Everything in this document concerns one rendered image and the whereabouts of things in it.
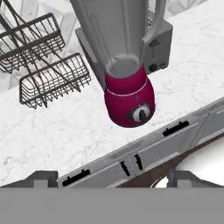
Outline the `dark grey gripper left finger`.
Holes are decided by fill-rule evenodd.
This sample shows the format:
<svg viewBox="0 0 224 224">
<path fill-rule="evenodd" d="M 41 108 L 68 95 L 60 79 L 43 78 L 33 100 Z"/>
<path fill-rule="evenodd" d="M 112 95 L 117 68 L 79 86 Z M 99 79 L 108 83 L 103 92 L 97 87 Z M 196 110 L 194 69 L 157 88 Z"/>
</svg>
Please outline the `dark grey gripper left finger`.
<svg viewBox="0 0 224 224">
<path fill-rule="evenodd" d="M 35 171 L 25 179 L 3 185 L 3 188 L 57 188 L 57 171 Z"/>
</svg>

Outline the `grey cupboard run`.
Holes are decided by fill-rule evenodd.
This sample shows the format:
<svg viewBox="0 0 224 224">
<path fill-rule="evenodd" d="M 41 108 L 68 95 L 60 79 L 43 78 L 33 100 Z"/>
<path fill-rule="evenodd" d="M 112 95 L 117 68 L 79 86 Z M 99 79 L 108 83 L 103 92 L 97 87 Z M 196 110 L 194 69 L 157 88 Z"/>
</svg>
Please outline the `grey cupboard run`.
<svg viewBox="0 0 224 224">
<path fill-rule="evenodd" d="M 198 144 L 211 140 L 224 132 L 224 100 L 218 102 L 210 111 L 201 127 Z"/>
</svg>

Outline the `grey toaster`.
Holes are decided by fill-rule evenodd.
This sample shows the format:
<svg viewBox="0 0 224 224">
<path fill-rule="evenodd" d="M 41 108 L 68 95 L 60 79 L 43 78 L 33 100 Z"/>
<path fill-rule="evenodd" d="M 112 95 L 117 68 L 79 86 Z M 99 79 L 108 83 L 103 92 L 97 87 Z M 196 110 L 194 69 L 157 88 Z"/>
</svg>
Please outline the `grey toaster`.
<svg viewBox="0 0 224 224">
<path fill-rule="evenodd" d="M 168 67 L 172 43 L 172 30 L 173 26 L 163 19 L 156 38 L 145 47 L 143 63 L 147 74 Z M 101 88 L 105 89 L 103 68 L 97 61 L 85 34 L 80 27 L 75 30 L 75 34 L 80 42 L 80 46 L 86 56 L 87 62 L 94 72 L 94 76 L 101 85 Z"/>
</svg>

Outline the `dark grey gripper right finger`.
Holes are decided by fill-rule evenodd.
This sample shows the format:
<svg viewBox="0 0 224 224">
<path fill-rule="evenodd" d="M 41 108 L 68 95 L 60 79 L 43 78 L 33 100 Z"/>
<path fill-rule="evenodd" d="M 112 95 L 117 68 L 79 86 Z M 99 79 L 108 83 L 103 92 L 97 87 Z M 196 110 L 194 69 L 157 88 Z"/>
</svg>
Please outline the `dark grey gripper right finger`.
<svg viewBox="0 0 224 224">
<path fill-rule="evenodd" d="M 220 187 L 224 188 L 224 185 L 217 185 L 213 182 L 209 182 L 198 178 L 190 171 L 173 171 L 168 175 L 168 187 Z"/>
</svg>

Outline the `red blender with clear jar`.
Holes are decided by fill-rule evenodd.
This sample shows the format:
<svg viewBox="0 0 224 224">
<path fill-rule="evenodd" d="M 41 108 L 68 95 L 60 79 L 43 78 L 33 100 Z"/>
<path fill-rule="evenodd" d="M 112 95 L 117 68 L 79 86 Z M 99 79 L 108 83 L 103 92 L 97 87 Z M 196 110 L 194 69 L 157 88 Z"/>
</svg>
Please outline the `red blender with clear jar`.
<svg viewBox="0 0 224 224">
<path fill-rule="evenodd" d="M 70 0 L 96 60 L 103 68 L 104 101 L 110 119 L 132 128 L 155 111 L 153 86 L 144 68 L 144 49 L 155 37 L 166 0 L 156 0 L 147 25 L 149 0 Z"/>
</svg>

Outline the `grey drawer front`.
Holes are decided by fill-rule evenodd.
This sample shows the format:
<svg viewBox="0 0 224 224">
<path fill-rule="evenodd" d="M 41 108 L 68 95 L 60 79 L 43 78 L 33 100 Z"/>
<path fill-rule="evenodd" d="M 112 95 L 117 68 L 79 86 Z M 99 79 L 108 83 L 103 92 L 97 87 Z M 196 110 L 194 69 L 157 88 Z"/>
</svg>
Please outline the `grey drawer front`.
<svg viewBox="0 0 224 224">
<path fill-rule="evenodd" d="M 138 143 L 138 145 L 129 152 L 129 155 L 131 158 L 134 158 L 134 154 L 135 153 L 138 153 L 141 149 L 149 146 L 149 145 L 152 145 L 156 142 L 159 142 L 163 139 L 165 139 L 167 136 L 164 136 L 163 135 L 163 132 L 166 130 L 166 129 L 169 129 L 175 125 L 177 125 L 179 122 L 184 122 L 184 121 L 188 121 L 189 122 L 189 125 L 181 130 L 184 130 L 186 128 L 189 128 L 190 126 L 192 125 L 195 125 L 196 127 L 199 125 L 199 118 L 198 117 L 190 117 L 188 116 L 186 119 L 180 119 L 179 121 L 177 122 L 174 122 L 173 124 L 165 127 L 164 129 L 161 129 L 160 131 L 157 131 L 155 132 L 154 134 L 151 134 L 151 135 L 147 135 L 145 136 L 143 139 L 141 139 Z"/>
<path fill-rule="evenodd" d="M 58 179 L 58 184 L 59 188 L 98 188 L 98 187 L 89 187 L 88 186 L 88 179 L 95 173 L 101 171 L 102 169 L 112 165 L 115 162 L 121 161 L 122 159 L 128 159 L 127 154 L 124 151 L 114 151 L 113 153 L 109 153 L 108 155 L 104 157 L 100 157 L 99 159 L 96 159 L 95 161 L 86 164 L 82 166 L 79 169 L 76 169 L 75 171 L 71 171 L 68 174 L 60 177 Z M 91 171 L 91 174 L 86 176 L 85 178 L 82 178 L 71 185 L 68 186 L 63 186 L 62 182 L 67 178 L 67 177 L 72 177 L 76 174 L 78 174 L 82 169 L 86 170 L 89 169 Z"/>
</svg>

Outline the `grey cupboard door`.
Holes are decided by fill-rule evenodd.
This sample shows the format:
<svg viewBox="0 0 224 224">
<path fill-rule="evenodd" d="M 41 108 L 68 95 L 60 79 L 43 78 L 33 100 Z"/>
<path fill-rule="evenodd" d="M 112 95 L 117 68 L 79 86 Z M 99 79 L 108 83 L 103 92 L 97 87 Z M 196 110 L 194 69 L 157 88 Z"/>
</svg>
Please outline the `grey cupboard door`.
<svg viewBox="0 0 224 224">
<path fill-rule="evenodd" d="M 192 125 L 189 128 L 182 129 L 178 133 L 174 133 L 159 142 L 141 149 L 138 153 L 134 154 L 134 156 L 136 154 L 140 156 L 143 165 L 141 171 L 136 165 L 137 170 L 139 172 L 146 172 L 187 151 L 193 139 L 196 137 L 198 130 L 195 125 Z"/>
<path fill-rule="evenodd" d="M 129 177 L 125 174 L 123 168 L 121 167 L 120 163 L 122 161 L 124 161 L 129 170 L 130 173 Z M 89 187 L 108 187 L 120 181 L 127 181 L 132 177 L 133 177 L 133 171 L 130 162 L 127 159 L 122 159 L 121 161 L 115 162 L 112 165 L 93 174 L 88 179 L 87 185 Z"/>
</svg>

